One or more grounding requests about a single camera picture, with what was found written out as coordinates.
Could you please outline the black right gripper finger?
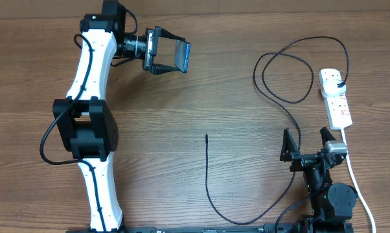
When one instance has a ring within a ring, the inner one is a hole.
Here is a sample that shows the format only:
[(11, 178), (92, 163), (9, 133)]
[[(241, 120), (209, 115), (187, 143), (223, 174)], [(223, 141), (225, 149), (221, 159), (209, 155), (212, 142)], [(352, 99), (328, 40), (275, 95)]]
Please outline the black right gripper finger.
[(336, 138), (330, 133), (330, 131), (326, 127), (321, 128), (319, 132), (321, 134), (321, 140), (322, 140), (322, 145), (323, 146), (328, 141), (336, 140)]
[(284, 129), (280, 161), (291, 162), (299, 155), (300, 150), (297, 147), (290, 130), (288, 128)]

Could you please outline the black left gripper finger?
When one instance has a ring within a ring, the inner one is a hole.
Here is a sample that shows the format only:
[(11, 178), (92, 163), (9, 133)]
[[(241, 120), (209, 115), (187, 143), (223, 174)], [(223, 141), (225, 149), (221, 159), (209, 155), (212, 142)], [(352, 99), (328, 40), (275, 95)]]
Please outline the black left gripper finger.
[(178, 67), (172, 67), (169, 65), (162, 65), (158, 63), (154, 63), (151, 66), (151, 73), (154, 75), (164, 74), (167, 72), (178, 72), (180, 69)]
[(155, 29), (154, 29), (154, 32), (155, 32), (155, 35), (158, 38), (166, 38), (166, 39), (174, 39), (174, 40), (178, 40), (178, 41), (186, 41), (185, 38), (177, 36), (177, 35), (169, 32), (168, 30), (164, 29), (163, 27), (156, 26)]

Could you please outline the Samsung Galaxy smartphone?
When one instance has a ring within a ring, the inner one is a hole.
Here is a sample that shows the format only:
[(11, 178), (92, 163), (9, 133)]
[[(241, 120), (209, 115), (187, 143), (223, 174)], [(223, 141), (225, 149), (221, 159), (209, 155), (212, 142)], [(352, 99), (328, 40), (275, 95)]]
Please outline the Samsung Galaxy smartphone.
[(190, 43), (176, 40), (174, 65), (182, 72), (186, 73), (189, 67)]

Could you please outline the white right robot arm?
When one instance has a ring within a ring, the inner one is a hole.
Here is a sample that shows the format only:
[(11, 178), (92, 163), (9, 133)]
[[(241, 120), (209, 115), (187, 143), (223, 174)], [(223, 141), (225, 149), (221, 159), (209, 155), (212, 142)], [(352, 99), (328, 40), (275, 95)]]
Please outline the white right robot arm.
[[(336, 140), (327, 128), (320, 130), (323, 147), (314, 154), (302, 154), (289, 129), (283, 131), (280, 160), (290, 162), (291, 172), (302, 172), (308, 195), (289, 206), (277, 218), (275, 232), (352, 232), (348, 222), (356, 205), (358, 192), (350, 185), (333, 183), (330, 169), (342, 164), (348, 148)], [(302, 215), (294, 223), (281, 224), (281, 218), (291, 209), (309, 201), (311, 215)]]

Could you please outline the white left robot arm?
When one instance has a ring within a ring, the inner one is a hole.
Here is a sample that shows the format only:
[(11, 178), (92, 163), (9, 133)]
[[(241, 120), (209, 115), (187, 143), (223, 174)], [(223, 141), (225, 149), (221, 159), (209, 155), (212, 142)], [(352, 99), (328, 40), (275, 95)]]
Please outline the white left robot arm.
[(87, 232), (125, 232), (124, 216), (115, 190), (113, 158), (119, 142), (117, 123), (106, 103), (106, 86), (112, 62), (141, 60), (143, 70), (154, 75), (189, 67), (190, 43), (162, 27), (148, 28), (143, 36), (126, 32), (131, 14), (118, 1), (104, 1), (99, 14), (80, 21), (82, 38), (76, 76), (64, 99), (56, 99), (54, 121), (48, 136), (58, 128), (64, 148), (72, 153), (84, 176), (91, 222)]

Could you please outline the white charger plug adapter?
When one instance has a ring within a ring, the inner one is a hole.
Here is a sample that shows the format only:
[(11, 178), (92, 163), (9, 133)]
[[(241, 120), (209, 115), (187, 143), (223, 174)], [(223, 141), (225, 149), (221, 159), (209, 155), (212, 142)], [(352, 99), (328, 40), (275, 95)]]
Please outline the white charger plug adapter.
[(341, 94), (345, 94), (347, 86), (342, 85), (341, 80), (326, 80), (321, 81), (321, 94), (324, 98), (335, 97)]

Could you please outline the white power strip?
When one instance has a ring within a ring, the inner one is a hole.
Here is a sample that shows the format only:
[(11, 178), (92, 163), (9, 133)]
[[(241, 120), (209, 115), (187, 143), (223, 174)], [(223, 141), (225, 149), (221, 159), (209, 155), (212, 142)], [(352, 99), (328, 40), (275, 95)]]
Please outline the white power strip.
[[(321, 69), (319, 72), (319, 83), (321, 89), (322, 79), (326, 80), (341, 80), (340, 72), (336, 69)], [(335, 97), (324, 98), (325, 108), (330, 129), (341, 130), (352, 125), (350, 109), (345, 94)]]

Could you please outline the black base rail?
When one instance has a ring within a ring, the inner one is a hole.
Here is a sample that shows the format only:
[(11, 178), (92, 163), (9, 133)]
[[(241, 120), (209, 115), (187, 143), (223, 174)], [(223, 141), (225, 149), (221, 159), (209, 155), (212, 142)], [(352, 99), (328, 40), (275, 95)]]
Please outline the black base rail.
[(300, 226), (298, 223), (279, 223), (275, 228), (274, 223), (266, 223), (262, 227), (211, 227), (211, 228), (155, 228), (155, 227), (121, 227), (117, 232), (125, 233), (300, 233), (300, 232), (316, 232), (316, 233), (351, 233), (354, 232), (351, 223), (345, 225), (324, 225), (322, 223), (314, 223), (314, 226), (308, 230)]

